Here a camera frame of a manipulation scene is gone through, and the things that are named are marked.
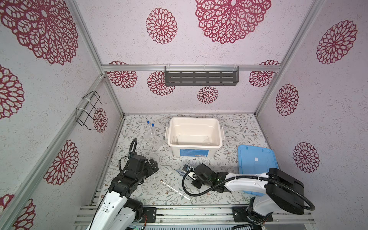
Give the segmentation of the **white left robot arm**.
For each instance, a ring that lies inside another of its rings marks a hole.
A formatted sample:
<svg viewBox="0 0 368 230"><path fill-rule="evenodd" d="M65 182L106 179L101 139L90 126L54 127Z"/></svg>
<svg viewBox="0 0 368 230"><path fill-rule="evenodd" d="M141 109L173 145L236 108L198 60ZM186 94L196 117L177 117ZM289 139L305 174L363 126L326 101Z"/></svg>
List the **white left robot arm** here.
<svg viewBox="0 0 368 230"><path fill-rule="evenodd" d="M122 169L107 190L88 230L125 230L143 216L143 204L130 196L148 177L158 172L154 159L141 155L129 158L126 168Z"/></svg>

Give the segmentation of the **thin blue capped test tube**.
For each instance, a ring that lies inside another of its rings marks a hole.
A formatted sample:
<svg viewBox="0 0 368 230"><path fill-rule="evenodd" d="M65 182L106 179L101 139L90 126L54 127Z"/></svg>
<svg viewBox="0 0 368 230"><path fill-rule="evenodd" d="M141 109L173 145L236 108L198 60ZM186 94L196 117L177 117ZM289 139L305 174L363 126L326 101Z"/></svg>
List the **thin blue capped test tube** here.
<svg viewBox="0 0 368 230"><path fill-rule="evenodd" d="M154 123L151 124L151 128L152 128L152 134L153 134L153 136L156 137L157 134L156 134L156 129L155 129L155 124Z"/></svg>

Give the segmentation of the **white plastic bin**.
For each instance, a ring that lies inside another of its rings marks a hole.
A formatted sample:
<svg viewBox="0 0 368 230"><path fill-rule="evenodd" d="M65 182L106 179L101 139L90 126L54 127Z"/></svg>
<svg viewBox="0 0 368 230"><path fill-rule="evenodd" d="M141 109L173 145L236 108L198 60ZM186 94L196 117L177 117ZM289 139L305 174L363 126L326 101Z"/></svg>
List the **white plastic bin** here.
<svg viewBox="0 0 368 230"><path fill-rule="evenodd" d="M173 144L177 136L181 138L179 145ZM218 145L203 145L204 137L212 137ZM165 140L174 156L210 158L222 148L225 134L215 118L174 117L166 128Z"/></svg>

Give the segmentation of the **dark grey wall shelf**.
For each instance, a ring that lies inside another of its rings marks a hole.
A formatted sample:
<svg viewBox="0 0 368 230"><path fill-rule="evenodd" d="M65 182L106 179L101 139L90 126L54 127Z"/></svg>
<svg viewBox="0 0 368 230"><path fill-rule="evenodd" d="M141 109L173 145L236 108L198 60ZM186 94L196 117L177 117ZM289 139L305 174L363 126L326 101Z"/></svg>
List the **dark grey wall shelf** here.
<svg viewBox="0 0 368 230"><path fill-rule="evenodd" d="M164 67L166 86L236 86L239 83L238 67L231 71L171 70Z"/></svg>

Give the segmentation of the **blue plastic bin lid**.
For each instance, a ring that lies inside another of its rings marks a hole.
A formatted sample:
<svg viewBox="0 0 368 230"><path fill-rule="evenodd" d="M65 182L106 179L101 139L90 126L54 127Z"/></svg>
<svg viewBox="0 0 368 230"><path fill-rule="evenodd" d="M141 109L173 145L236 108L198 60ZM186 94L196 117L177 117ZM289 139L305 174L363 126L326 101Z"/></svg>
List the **blue plastic bin lid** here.
<svg viewBox="0 0 368 230"><path fill-rule="evenodd" d="M240 145L238 147L239 174L261 174L279 165L275 153L271 149Z"/></svg>

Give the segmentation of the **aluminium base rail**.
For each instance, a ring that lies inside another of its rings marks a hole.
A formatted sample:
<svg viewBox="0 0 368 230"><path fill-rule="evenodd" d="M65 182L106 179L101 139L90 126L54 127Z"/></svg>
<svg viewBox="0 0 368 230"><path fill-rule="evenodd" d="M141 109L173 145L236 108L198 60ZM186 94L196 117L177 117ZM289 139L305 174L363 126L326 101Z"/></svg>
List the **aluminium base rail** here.
<svg viewBox="0 0 368 230"><path fill-rule="evenodd" d="M205 225L236 224L236 216L232 209L239 205L202 205L202 206L157 206L156 213L151 214L153 223L148 225ZM267 224L314 224L315 220L309 211L303 215L277 211L272 214L272 221Z"/></svg>

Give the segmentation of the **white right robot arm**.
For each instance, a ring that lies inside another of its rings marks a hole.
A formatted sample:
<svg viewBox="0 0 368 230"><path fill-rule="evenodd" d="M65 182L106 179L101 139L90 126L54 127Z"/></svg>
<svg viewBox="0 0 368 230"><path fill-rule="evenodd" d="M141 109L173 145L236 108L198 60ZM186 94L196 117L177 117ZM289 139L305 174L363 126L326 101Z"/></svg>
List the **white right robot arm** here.
<svg viewBox="0 0 368 230"><path fill-rule="evenodd" d="M193 197L209 192L255 193L256 196L250 199L247 206L233 208L236 222L271 221L272 214L280 210L295 215L303 215L306 209L314 210L314 205L304 196L303 183L278 168L270 168L268 172L261 174L215 172L205 164L196 167L184 165L182 170L185 173L182 186L185 186L185 180L189 179L191 185L197 189L207 187L205 191L197 194L189 192L184 187L184 192Z"/></svg>

